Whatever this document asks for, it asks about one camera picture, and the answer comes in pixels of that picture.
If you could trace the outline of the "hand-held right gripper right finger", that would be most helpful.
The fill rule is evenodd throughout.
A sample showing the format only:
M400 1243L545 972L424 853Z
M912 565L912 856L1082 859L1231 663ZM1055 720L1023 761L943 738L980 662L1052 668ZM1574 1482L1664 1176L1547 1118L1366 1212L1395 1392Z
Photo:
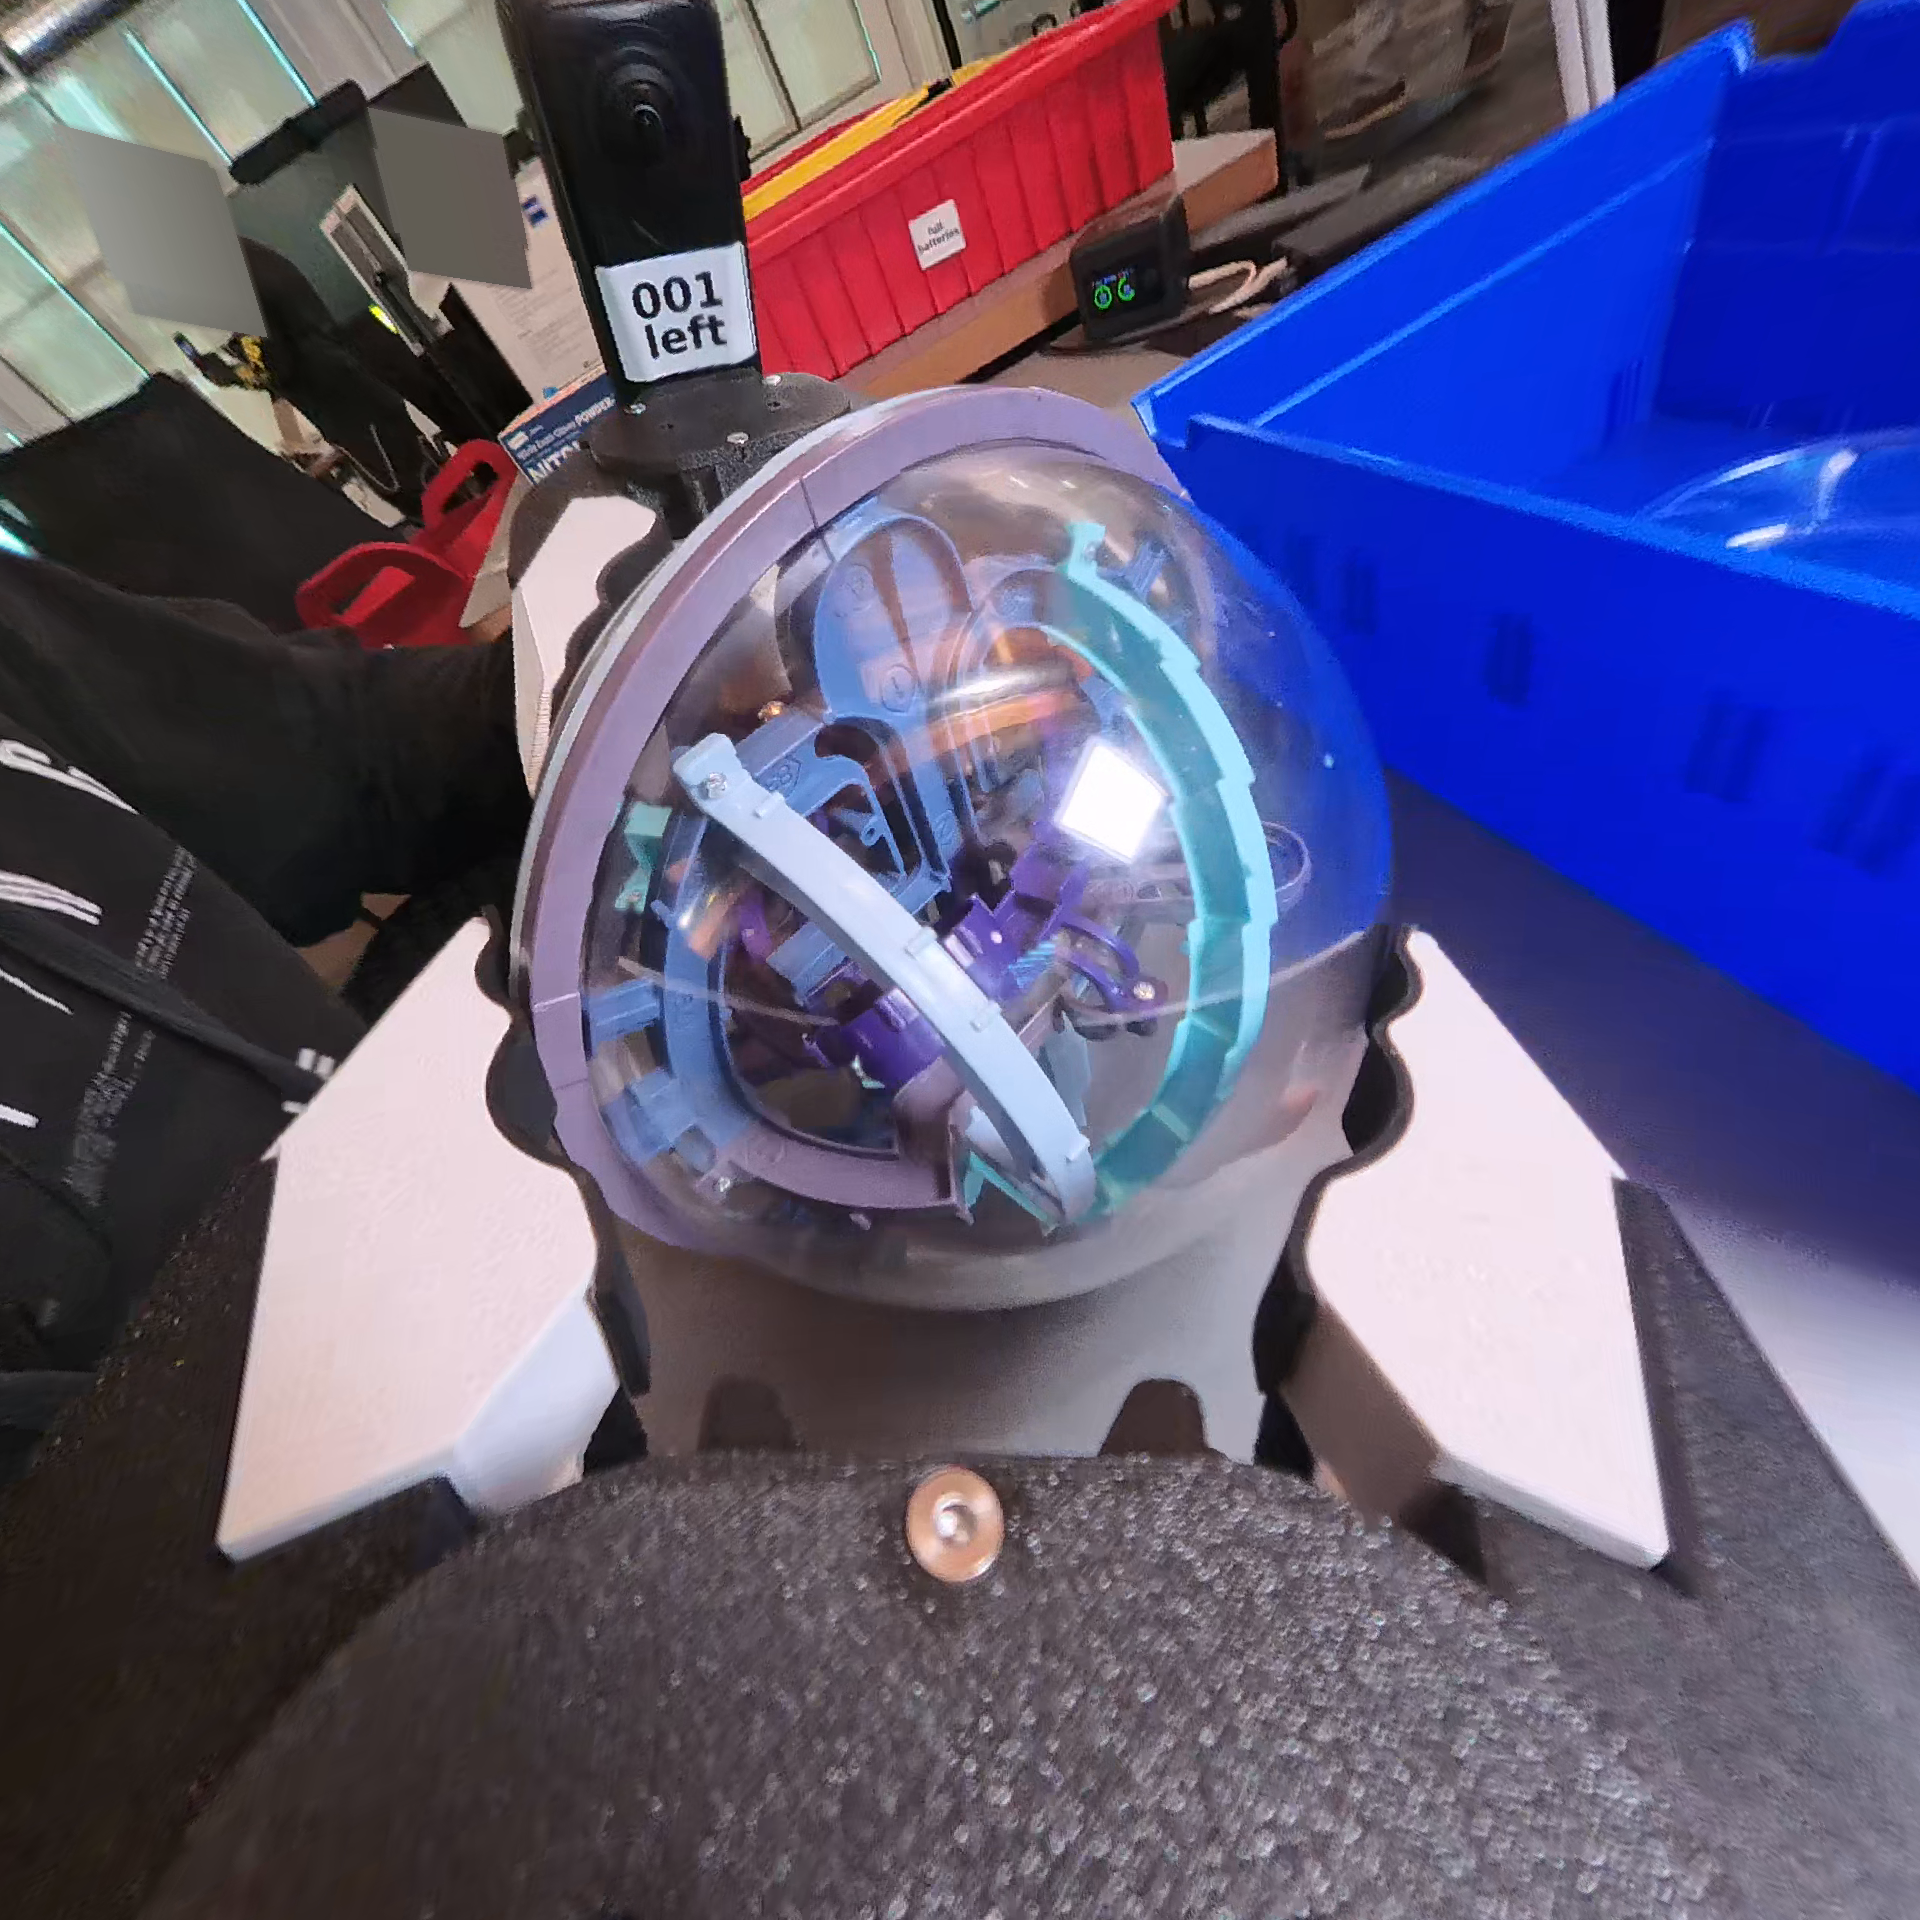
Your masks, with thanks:
M1370 1519L1439 1491L1627 1569L1668 1557L1623 1174L1426 932L1395 936L1280 1276L1307 1303L1277 1399Z

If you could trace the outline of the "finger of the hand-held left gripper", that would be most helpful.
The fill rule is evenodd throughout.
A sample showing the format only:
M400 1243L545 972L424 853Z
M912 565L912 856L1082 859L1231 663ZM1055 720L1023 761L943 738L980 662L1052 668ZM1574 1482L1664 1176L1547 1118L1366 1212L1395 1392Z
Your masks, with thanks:
M541 781L562 692L611 614L622 567L646 567L667 550L658 508L628 493L527 493L509 520L509 662L518 759L530 787Z

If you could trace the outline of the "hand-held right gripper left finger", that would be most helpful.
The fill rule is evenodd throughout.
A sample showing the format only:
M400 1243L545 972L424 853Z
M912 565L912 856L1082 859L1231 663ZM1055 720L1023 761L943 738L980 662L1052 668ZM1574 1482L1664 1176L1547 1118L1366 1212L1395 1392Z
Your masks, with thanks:
M444 1479L476 1519L581 1482L615 1367L578 1184L488 1105L509 1012L470 921L272 1151L219 1513L250 1563Z

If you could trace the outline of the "clear plastic maze ball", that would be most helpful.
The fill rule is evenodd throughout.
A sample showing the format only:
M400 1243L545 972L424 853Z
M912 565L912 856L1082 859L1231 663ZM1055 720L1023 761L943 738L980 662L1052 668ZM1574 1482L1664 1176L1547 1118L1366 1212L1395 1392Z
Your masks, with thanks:
M860 408L608 586L509 980L618 1227L938 1312L1285 1236L1370 1044L1389 805L1313 617L1138 427Z

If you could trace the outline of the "blue plastic bin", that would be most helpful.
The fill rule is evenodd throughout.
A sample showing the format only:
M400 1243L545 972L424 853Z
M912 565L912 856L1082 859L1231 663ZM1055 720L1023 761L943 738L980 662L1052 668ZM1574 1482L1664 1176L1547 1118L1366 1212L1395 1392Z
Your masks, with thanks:
M1915 6L1723 30L1135 401L1395 771L1906 1087L1915 572L1661 508L1915 433L1915 113Z

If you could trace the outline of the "person's left forearm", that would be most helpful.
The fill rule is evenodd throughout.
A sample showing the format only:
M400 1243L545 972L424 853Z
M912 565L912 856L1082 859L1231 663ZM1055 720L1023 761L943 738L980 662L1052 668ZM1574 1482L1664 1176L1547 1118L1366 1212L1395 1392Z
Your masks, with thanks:
M5 870L192 856L292 945L519 850L507 641L366 652L5 556Z

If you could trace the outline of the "clear plastic ball stand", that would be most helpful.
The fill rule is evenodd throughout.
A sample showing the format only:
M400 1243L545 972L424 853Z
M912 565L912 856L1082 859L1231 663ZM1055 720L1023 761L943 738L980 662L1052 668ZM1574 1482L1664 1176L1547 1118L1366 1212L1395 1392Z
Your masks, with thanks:
M1721 553L1918 586L1918 428L1827 439L1721 468L1643 510Z

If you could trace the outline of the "blue glove box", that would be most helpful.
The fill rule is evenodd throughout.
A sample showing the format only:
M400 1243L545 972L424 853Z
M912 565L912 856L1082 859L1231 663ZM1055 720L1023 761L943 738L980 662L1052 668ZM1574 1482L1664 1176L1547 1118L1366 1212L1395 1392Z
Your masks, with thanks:
M614 384L605 371L591 371L566 388L548 391L503 427L496 439L527 483L539 487L586 440L591 423L611 410Z

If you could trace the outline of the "yellow plastic bin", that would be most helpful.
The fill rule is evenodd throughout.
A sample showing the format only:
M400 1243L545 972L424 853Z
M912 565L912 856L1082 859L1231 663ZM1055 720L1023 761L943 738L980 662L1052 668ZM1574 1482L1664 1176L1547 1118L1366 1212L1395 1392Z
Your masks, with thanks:
M742 207L749 222L761 218L768 208L783 204L811 179L830 173L836 166L849 160L855 153L873 146L909 119L928 98L936 98L947 85L924 85L895 101L873 106L852 116L781 153L778 158L756 166L751 177L742 185Z

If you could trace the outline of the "red plastic bin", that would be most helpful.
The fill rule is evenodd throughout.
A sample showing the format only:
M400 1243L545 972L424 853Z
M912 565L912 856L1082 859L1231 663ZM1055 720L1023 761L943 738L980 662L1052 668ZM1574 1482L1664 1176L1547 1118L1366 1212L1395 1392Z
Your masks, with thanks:
M852 374L1173 171L1170 3L1103 6L975 60L749 233L764 371Z

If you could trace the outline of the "black backpack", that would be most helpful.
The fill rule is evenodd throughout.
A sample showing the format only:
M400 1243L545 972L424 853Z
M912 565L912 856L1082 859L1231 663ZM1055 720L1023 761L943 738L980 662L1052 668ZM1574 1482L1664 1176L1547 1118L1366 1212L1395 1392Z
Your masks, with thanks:
M3 743L3 1476L366 1026L174 835Z

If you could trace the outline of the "black digital timer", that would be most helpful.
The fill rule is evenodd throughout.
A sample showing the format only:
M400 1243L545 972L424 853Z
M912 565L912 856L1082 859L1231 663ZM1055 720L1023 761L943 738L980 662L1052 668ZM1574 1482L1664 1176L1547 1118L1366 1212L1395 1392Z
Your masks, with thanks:
M1067 268L1089 348L1179 321L1190 277L1184 198L1159 189L1098 216L1076 238Z

